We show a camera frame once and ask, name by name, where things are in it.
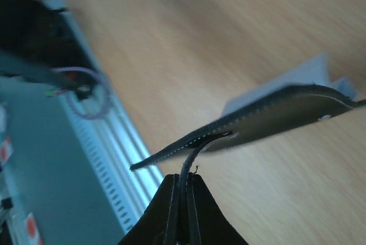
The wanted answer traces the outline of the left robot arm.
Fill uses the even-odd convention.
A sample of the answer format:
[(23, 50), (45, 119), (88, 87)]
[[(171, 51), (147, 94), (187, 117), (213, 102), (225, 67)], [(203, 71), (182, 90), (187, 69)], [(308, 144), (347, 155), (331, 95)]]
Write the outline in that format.
[(44, 0), (1, 0), (1, 75), (31, 83), (60, 85), (64, 81), (94, 86), (95, 80), (75, 67), (92, 69), (68, 9), (48, 7)]

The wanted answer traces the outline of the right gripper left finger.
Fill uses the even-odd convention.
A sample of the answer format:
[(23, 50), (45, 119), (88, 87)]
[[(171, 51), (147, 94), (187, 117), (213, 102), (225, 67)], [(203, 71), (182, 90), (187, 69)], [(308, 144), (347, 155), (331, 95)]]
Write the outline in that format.
[(166, 175), (142, 217), (119, 242), (121, 245), (177, 243), (179, 175)]

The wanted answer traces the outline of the red circle card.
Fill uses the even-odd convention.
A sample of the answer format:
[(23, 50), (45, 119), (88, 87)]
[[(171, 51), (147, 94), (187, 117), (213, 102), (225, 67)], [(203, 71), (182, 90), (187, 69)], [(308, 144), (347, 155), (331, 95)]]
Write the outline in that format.
[(14, 153), (12, 140), (7, 136), (1, 143), (1, 165), (3, 166)]
[(38, 230), (33, 213), (29, 213), (24, 221), (27, 241), (30, 245), (43, 245), (43, 240)]

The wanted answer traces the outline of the black card holder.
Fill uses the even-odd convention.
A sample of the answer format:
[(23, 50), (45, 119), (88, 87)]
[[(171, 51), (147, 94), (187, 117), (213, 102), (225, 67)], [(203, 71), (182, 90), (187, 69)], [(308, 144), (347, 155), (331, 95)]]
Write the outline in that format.
[(218, 119), (131, 165), (132, 171), (182, 155), (198, 147), (212, 154), (364, 108), (346, 78), (334, 82), (328, 56), (321, 53), (297, 67), (228, 101)]

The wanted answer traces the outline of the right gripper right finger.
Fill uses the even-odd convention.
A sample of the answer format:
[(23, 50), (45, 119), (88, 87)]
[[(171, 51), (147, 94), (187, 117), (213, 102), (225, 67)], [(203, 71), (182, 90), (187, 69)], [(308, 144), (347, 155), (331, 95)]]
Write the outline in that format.
[(189, 244), (248, 245), (221, 212), (203, 178), (189, 173), (186, 185)]

